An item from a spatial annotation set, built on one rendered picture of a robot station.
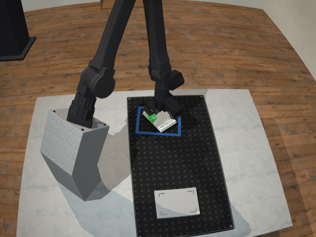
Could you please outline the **blue rectangular tape outline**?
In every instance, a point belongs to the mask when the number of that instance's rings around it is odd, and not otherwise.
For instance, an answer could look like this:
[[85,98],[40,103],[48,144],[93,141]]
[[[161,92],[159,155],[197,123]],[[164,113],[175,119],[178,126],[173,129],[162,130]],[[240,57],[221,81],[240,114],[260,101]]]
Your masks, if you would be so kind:
[[135,131],[135,133],[137,133],[137,134],[151,134],[151,135],[181,136],[181,116],[178,118],[178,134],[139,131],[140,111],[141,111],[141,109],[143,109],[143,108],[144,108],[144,107],[138,107],[137,121],[136,121],[136,131]]

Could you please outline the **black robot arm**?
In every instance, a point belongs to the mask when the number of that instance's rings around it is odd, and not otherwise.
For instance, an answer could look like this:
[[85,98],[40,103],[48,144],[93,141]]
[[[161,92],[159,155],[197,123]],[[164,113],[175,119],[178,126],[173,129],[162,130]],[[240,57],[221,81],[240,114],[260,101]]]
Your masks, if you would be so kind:
[[[87,128],[93,124],[96,97],[106,98],[115,88],[115,57],[136,0],[115,0],[98,49],[80,76],[77,92],[69,107],[67,121]],[[166,48],[162,0],[143,0],[149,44],[149,75],[155,81],[155,107],[167,110],[171,119],[183,113],[183,107],[169,90],[184,84],[182,73],[171,70]]]

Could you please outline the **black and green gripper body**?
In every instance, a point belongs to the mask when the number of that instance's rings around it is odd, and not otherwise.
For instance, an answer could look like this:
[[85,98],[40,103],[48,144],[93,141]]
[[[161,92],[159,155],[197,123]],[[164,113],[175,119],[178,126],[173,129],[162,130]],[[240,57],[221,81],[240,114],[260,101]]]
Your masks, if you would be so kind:
[[154,95],[154,99],[147,103],[147,106],[144,107],[144,111],[150,116],[153,114],[157,115],[157,113],[159,113],[160,111],[155,107],[155,98],[164,100],[164,99],[167,99],[168,97],[169,95],[166,98],[158,98]]

